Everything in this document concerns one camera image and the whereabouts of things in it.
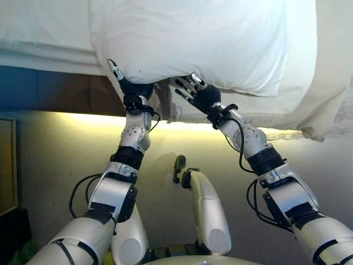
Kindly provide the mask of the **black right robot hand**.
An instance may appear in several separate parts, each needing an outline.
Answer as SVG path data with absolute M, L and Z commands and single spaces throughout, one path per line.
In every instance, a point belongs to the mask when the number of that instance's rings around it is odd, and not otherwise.
M 189 76 L 176 77 L 175 92 L 189 104 L 204 114 L 208 114 L 213 105 L 221 102 L 221 93 L 213 85 L 206 83 L 195 72 Z

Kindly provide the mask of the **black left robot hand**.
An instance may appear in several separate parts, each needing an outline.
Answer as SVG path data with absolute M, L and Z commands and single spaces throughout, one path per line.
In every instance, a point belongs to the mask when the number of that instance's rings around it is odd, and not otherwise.
M 150 100 L 153 93 L 152 83 L 132 83 L 125 77 L 118 65 L 112 59 L 106 59 L 106 61 L 119 84 L 120 91 L 123 94 L 122 102 L 128 110 L 142 107 L 144 105 L 142 98 Z

